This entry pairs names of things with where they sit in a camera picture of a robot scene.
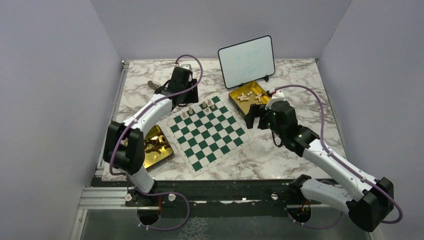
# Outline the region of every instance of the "gray wall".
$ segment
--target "gray wall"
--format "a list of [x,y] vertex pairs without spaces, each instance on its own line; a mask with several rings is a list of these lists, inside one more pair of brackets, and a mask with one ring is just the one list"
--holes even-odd
[[91,0],[125,60],[217,58],[271,35],[277,58],[319,58],[350,0]]
[[68,239],[120,76],[88,0],[0,3],[0,239]]
[[381,225],[387,240],[424,236],[423,12],[422,0],[353,0],[318,63],[349,161],[394,183],[405,216]]

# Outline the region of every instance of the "chessboard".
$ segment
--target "chessboard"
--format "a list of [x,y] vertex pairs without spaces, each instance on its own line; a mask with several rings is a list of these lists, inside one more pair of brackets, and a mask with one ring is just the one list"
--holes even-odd
[[163,122],[169,130],[169,140],[175,143],[194,176],[254,141],[218,95],[192,104]]

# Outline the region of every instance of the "whiteboard frame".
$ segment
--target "whiteboard frame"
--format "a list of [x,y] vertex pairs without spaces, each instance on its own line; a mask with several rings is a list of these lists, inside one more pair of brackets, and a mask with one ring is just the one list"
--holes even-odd
[[[231,48],[231,47],[240,45],[240,44],[245,44],[245,43],[248,43],[248,42],[251,42],[251,41],[255,41],[255,40],[258,40],[258,39],[266,38],[266,37],[269,37],[269,39],[271,40],[272,63],[274,64],[274,72],[271,73],[271,74],[265,75],[263,77],[257,78],[257,79],[247,80],[246,82],[240,83],[240,85],[236,85],[236,86],[232,86],[232,87],[227,87],[227,83],[225,82],[223,65],[221,64],[220,51],[221,50],[224,50],[224,49],[227,49],[227,48]],[[218,59],[219,59],[219,66],[221,67],[222,78],[224,80],[224,86],[225,86],[226,89],[232,89],[232,88],[235,88],[235,87],[240,87],[242,85],[245,85],[245,84],[250,83],[250,82],[255,81],[255,80],[265,79],[265,77],[272,76],[272,75],[274,75],[276,73],[276,61],[275,61],[275,58],[274,58],[273,38],[270,35],[261,36],[261,37],[258,37],[258,38],[252,39],[252,40],[248,40],[248,41],[240,42],[240,43],[237,43],[237,44],[234,44],[234,45],[231,45],[231,46],[226,46],[226,47],[220,48],[218,50]]]

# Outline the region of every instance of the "white marble table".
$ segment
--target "white marble table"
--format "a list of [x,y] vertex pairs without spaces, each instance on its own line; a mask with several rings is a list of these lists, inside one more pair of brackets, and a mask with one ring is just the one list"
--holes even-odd
[[[147,85],[149,80],[164,84],[171,78],[174,68],[173,60],[136,60],[129,65],[122,99],[119,105],[117,121],[121,122],[135,114],[144,106],[154,94]],[[210,94],[228,96],[230,90],[226,89],[217,59],[201,60],[203,66],[203,79],[198,85],[199,100],[207,99]],[[180,64],[191,64],[194,78],[199,76],[199,67],[194,60],[182,60]],[[318,72],[317,64],[313,59],[281,59],[275,61],[275,74],[269,82],[259,80],[258,83],[264,90],[271,87],[288,84],[305,85],[312,88],[320,97],[325,110],[326,142],[341,156],[345,156],[335,119],[330,108],[327,95]],[[302,88],[286,88],[284,94],[295,108],[298,123],[320,132],[320,107],[312,94]],[[241,117],[234,112],[237,121],[245,124]],[[313,178],[329,178],[323,170],[313,163],[298,157],[295,153],[284,147],[276,147],[273,143],[270,130],[257,129],[258,120],[248,133],[255,138],[255,142],[241,151],[231,155],[209,171],[199,176],[193,176],[185,164],[180,153],[175,150],[175,158],[170,162],[154,169],[150,175],[157,180],[246,180],[246,179],[295,179],[301,174]],[[109,165],[106,163],[102,181],[124,181],[123,176],[112,176]]]

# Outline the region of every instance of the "whiteboard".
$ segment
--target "whiteboard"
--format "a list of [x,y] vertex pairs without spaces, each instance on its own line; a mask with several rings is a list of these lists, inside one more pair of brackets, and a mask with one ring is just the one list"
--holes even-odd
[[263,36],[218,50],[227,89],[276,72],[271,36]]

